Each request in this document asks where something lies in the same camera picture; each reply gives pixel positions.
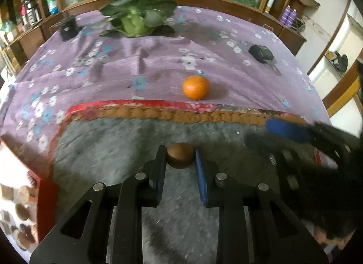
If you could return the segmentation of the person right hand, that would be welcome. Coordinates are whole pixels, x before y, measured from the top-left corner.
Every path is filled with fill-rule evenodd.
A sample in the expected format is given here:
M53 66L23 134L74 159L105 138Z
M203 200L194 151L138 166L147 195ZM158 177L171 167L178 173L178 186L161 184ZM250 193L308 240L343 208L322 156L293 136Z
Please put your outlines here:
M328 238L325 230L317 225L314 226L313 236L319 245L323 246L326 253L332 252L334 248L342 250L345 247L345 240L343 238Z

